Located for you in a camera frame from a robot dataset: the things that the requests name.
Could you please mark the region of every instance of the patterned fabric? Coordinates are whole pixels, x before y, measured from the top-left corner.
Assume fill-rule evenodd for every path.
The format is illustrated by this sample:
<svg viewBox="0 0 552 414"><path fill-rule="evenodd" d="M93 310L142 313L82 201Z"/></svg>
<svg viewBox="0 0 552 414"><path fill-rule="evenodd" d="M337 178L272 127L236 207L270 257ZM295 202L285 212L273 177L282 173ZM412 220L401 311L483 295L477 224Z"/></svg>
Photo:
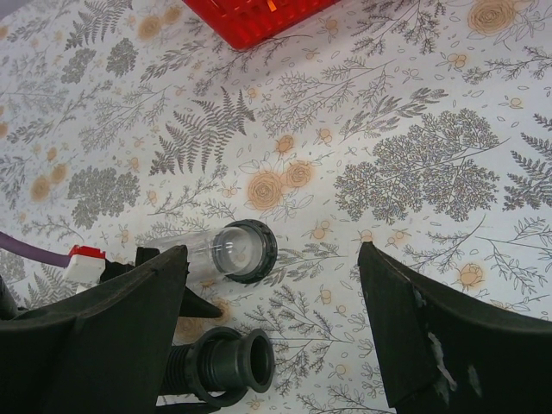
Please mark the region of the patterned fabric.
<svg viewBox="0 0 552 414"><path fill-rule="evenodd" d="M268 331L274 387L235 412L392 412L361 242L549 318L551 35L539 0L343 1L236 52L178 0L31 3L0 23L0 225L124 262L262 220L273 272L192 284L224 316L177 336ZM75 287L4 251L0 272L28 307Z"/></svg>

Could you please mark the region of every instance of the red and white connector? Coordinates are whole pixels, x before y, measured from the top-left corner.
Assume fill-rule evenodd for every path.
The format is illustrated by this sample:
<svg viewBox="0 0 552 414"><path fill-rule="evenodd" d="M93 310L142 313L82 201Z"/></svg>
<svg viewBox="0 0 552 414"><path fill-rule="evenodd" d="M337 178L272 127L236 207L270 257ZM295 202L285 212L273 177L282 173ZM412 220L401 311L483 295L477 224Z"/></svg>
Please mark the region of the red and white connector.
<svg viewBox="0 0 552 414"><path fill-rule="evenodd" d="M105 270L105 252L99 248L73 246L69 252L71 260L63 273L63 279L78 282L81 285L77 293L87 289L83 285L96 284Z"/></svg>

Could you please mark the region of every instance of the basket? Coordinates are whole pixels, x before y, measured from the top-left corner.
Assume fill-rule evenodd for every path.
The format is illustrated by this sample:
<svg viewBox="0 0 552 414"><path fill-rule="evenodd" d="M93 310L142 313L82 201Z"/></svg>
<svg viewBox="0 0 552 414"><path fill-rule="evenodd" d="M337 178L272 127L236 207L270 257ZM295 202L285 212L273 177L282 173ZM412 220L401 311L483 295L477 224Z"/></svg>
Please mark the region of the basket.
<svg viewBox="0 0 552 414"><path fill-rule="evenodd" d="M230 46L245 49L339 0L183 0Z"/></svg>

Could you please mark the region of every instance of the red basket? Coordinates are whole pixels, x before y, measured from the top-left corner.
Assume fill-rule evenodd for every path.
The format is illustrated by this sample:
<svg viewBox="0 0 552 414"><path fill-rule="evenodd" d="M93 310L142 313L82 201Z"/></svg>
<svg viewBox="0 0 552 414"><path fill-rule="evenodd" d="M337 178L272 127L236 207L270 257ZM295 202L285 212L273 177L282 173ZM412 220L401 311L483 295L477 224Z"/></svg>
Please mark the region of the red basket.
<svg viewBox="0 0 552 414"><path fill-rule="evenodd" d="M230 46L261 43L339 0L183 0Z"/></svg>

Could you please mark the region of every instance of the black lid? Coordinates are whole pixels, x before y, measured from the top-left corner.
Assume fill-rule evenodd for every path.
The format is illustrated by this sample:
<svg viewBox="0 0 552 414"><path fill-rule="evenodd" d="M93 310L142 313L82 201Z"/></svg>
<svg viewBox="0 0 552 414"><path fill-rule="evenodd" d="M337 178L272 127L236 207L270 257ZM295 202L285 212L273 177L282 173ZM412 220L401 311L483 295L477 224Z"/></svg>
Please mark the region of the black lid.
<svg viewBox="0 0 552 414"><path fill-rule="evenodd" d="M263 250L259 265L253 271L246 274L227 274L227 277L244 284L257 283L263 280L273 270L278 255L278 243L273 231L258 220L240 220L224 227L241 227L253 230L259 236Z"/></svg>

